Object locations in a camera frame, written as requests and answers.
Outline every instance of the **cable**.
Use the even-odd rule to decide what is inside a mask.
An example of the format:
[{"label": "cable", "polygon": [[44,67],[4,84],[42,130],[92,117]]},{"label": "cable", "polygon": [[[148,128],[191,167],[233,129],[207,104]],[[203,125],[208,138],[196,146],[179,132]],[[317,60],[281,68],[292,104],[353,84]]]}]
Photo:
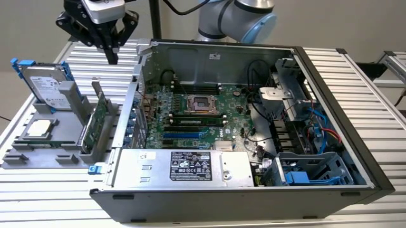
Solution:
[{"label": "cable", "polygon": [[323,134],[323,143],[321,143],[321,146],[320,146],[316,154],[321,154],[324,152],[325,146],[327,146],[327,134],[324,133]]},{"label": "cable", "polygon": [[317,110],[313,110],[311,108],[307,109],[308,111],[311,111],[315,115],[317,115],[319,117],[323,118],[324,120],[324,125],[327,126],[327,117],[317,111]]},{"label": "cable", "polygon": [[6,120],[8,122],[12,121],[9,118],[5,118],[4,116],[0,116],[0,119]]},{"label": "cable", "polygon": [[272,123],[272,121],[265,117],[265,115],[263,115],[263,114],[260,113],[260,111],[259,111],[257,108],[255,107],[253,101],[249,102],[249,99],[248,99],[248,98],[249,98],[251,95],[255,95],[255,93],[249,93],[249,94],[247,95],[247,103],[251,103],[252,108],[255,109],[255,111],[257,112],[257,114],[259,114],[269,123]]},{"label": "cable", "polygon": [[394,106],[395,106],[395,107],[396,107],[396,106],[398,106],[398,104],[400,103],[402,98],[403,98],[403,96],[399,96],[399,99],[398,99],[398,100],[396,100],[396,102],[394,103]]},{"label": "cable", "polygon": [[284,110],[284,112],[283,112],[281,115],[280,115],[280,120],[283,120],[283,117],[284,117],[287,111],[296,105],[296,103],[297,103],[297,100],[296,100],[296,101],[292,103],[292,105],[288,106],[288,108]]},{"label": "cable", "polygon": [[327,133],[337,140],[336,136],[331,132],[327,132]]},{"label": "cable", "polygon": [[261,59],[256,59],[256,60],[251,61],[251,63],[249,63],[248,66],[247,66],[247,86],[248,86],[248,89],[251,89],[251,87],[249,87],[249,76],[251,76],[251,83],[252,83],[252,87],[253,87],[252,72],[255,72],[257,76],[260,75],[255,69],[249,70],[249,69],[251,69],[251,66],[252,66],[252,64],[253,64],[255,62],[261,62],[261,63],[264,63],[264,65],[265,65],[265,67],[267,67],[267,68],[265,68],[265,69],[267,69],[267,76],[265,76],[265,77],[267,77],[267,79],[271,77],[271,72],[269,72],[269,68],[271,68],[271,67],[269,67],[268,63],[267,63],[264,60],[261,60]]},{"label": "cable", "polygon": [[311,142],[308,140],[308,137],[305,137],[305,129],[307,129],[307,132],[309,131],[309,128],[312,127],[312,125],[307,125],[303,129],[301,129],[301,137],[303,137],[303,140],[304,140],[304,143],[305,143],[305,148],[309,149],[311,153],[313,154],[313,148],[311,146]]},{"label": "cable", "polygon": [[162,78],[164,78],[164,74],[165,72],[171,72],[173,75],[175,75],[175,71],[171,70],[171,69],[164,69],[162,72],[160,73],[160,76],[158,76],[158,84],[162,85]]},{"label": "cable", "polygon": [[327,128],[320,128],[320,129],[321,129],[321,131],[325,131],[325,132],[333,134],[335,138],[337,139],[337,143],[341,143],[341,138],[340,138],[340,136],[337,135],[337,133],[333,130],[327,129]]},{"label": "cable", "polygon": [[204,0],[204,2],[201,2],[199,5],[196,5],[193,8],[191,8],[189,10],[180,12],[177,11],[177,9],[173,7],[173,5],[169,3],[168,0],[164,0],[164,3],[167,4],[167,6],[169,7],[169,9],[172,10],[173,13],[176,13],[177,15],[183,16],[187,15],[189,13],[192,13],[193,11],[196,11],[201,6],[204,6],[207,3],[209,2],[209,0]]},{"label": "cable", "polygon": [[265,140],[268,140],[268,139],[273,139],[272,137],[268,137],[268,138],[265,138],[265,139],[261,139],[261,140],[252,140],[252,139],[249,139],[248,138],[248,134],[249,134],[249,132],[253,130],[255,128],[251,128],[251,130],[247,132],[247,134],[245,134],[245,139],[248,140],[248,141],[251,141],[251,142],[253,142],[253,143],[257,143],[257,142],[261,142],[261,141],[265,141]]}]

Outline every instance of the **green circuit board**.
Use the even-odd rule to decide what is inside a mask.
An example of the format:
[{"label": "green circuit board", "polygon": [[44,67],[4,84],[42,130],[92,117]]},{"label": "green circuit board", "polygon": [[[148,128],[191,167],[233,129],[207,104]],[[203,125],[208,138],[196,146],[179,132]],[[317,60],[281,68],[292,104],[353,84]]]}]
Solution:
[{"label": "green circuit board", "polygon": [[227,117],[224,119],[209,119],[207,118],[191,118],[193,121],[213,122],[220,123],[223,120],[227,121],[224,126],[199,126],[199,139],[181,139],[181,138],[169,138],[173,141],[173,144],[169,145],[172,148],[192,148],[192,149],[213,149],[213,144],[216,141],[232,141],[232,150],[233,151],[247,151],[255,148],[255,145],[249,142],[244,145],[244,137],[241,137],[241,128],[243,132],[247,133],[252,128],[252,120],[249,111],[247,111],[247,101],[245,95],[240,94],[233,96],[232,92],[240,92],[240,88],[232,85],[224,85],[219,95],[192,95],[192,94],[173,94],[168,86],[160,86],[157,84],[146,85],[146,95],[156,95],[156,100],[149,102],[150,109],[146,113],[146,122],[148,122],[148,137],[146,137],[146,149],[164,149],[168,145],[164,144],[164,140],[168,140],[162,137],[164,127],[171,126],[169,113],[183,114],[187,110],[187,103],[191,96],[195,97],[211,97],[215,99],[215,109],[217,113]]}]

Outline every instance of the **sticker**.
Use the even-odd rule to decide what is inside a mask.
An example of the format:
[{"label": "sticker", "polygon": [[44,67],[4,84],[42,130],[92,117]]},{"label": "sticker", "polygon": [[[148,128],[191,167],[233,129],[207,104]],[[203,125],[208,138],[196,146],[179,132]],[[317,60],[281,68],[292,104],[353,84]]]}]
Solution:
[{"label": "sticker", "polygon": [[172,181],[211,181],[209,152],[171,152]]},{"label": "sticker", "polygon": [[220,54],[209,54],[208,59],[220,60]]},{"label": "sticker", "polygon": [[56,109],[70,109],[65,96],[58,92],[58,82],[53,78],[32,76],[29,79],[46,105]]},{"label": "sticker", "polygon": [[156,152],[154,151],[141,151],[138,153],[140,160],[154,160]]},{"label": "sticker", "polygon": [[183,124],[201,124],[200,120],[180,120],[180,123]]}]

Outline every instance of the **green expansion card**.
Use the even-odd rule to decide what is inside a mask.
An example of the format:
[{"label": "green expansion card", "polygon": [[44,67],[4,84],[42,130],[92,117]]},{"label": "green expansion card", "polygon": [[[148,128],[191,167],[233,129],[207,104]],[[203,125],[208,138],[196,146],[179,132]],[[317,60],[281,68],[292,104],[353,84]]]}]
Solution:
[{"label": "green expansion card", "polygon": [[102,130],[104,118],[106,114],[106,100],[104,93],[100,93],[100,98],[93,109],[93,113],[88,120],[88,125],[85,126],[80,140],[78,146],[81,146],[85,153],[90,153],[93,146],[97,144],[98,137]]},{"label": "green expansion card", "polygon": [[[167,86],[148,85],[146,94],[156,95],[156,101],[149,109],[145,148],[215,149],[215,142],[228,141],[232,151],[252,151],[253,143],[244,145],[243,135],[253,125],[240,90],[223,85],[219,95],[173,94]],[[179,133],[191,138],[177,138]]]}]

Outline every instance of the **warning label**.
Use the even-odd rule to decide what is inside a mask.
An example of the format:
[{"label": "warning label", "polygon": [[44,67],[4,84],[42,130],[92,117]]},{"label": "warning label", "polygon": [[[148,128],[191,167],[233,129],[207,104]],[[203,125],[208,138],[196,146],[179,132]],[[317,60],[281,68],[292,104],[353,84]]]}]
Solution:
[{"label": "warning label", "polygon": [[169,178],[172,181],[211,181],[209,152],[172,152]]},{"label": "warning label", "polygon": [[32,76],[29,79],[46,105],[56,109],[70,108],[65,96],[58,92],[58,82],[52,77]]}]

